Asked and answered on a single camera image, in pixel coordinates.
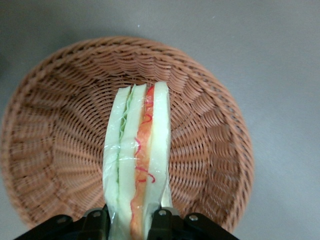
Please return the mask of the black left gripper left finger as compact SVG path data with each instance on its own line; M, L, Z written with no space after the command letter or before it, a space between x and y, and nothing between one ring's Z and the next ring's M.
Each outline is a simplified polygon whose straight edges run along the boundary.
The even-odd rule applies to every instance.
M83 225L84 240L107 240L110 231L110 216L106 208L96 208L86 214Z

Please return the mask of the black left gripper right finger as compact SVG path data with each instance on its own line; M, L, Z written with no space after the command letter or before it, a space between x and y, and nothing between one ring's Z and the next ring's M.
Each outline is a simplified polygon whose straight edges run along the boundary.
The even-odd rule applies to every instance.
M179 211L173 207L161 207L152 215L148 240L177 240L175 226L181 220Z

